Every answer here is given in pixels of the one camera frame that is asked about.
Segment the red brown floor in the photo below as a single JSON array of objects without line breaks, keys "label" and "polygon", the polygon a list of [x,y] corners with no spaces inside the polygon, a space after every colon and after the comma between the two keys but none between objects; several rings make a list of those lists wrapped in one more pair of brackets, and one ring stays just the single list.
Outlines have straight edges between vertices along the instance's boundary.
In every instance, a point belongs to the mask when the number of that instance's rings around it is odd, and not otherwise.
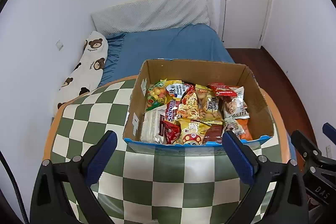
[{"label": "red brown floor", "polygon": [[[278,107],[288,133],[298,129],[316,144],[313,129],[299,96],[271,55],[263,47],[260,50],[227,50],[236,63],[245,64],[253,71],[259,86],[271,96]],[[297,158],[302,169],[303,159],[298,153]]]}]

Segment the checkered tablecloth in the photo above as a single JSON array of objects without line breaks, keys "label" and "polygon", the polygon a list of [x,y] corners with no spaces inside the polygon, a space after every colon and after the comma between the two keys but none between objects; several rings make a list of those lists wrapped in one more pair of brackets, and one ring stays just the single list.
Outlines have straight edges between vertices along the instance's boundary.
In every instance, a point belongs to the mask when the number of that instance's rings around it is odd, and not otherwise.
[{"label": "checkered tablecloth", "polygon": [[[118,146],[99,183],[91,189],[116,224],[224,223],[243,198],[244,185],[227,155],[173,156],[135,153],[122,139],[134,80],[105,85],[65,107],[50,158],[68,162],[83,155],[106,130],[118,135]],[[281,162],[276,127],[274,137],[254,150]],[[70,184],[64,184],[79,221],[86,223]],[[271,183],[253,222],[263,216],[272,196]]]}]

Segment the metal bolt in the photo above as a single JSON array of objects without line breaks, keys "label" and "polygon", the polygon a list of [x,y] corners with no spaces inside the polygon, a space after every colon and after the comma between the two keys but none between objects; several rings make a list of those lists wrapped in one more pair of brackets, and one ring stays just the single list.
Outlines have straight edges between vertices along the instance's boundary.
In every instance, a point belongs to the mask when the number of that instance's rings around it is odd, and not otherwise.
[{"label": "metal bolt", "polygon": [[81,159],[82,159],[82,157],[79,156],[79,155],[74,156],[74,157],[72,158],[72,160],[73,160],[74,162],[79,162]]},{"label": "metal bolt", "polygon": [[43,165],[43,166],[47,166],[49,163],[50,163],[50,160],[44,160],[44,161],[42,162],[42,165]]},{"label": "metal bolt", "polygon": [[291,163],[291,165],[293,165],[293,166],[297,166],[297,161],[294,160],[294,159],[291,159],[290,163]]},{"label": "metal bolt", "polygon": [[258,157],[258,159],[259,159],[261,162],[266,162],[266,161],[267,161],[267,158],[266,158],[266,156],[264,156],[264,155],[260,155],[260,156]]}]

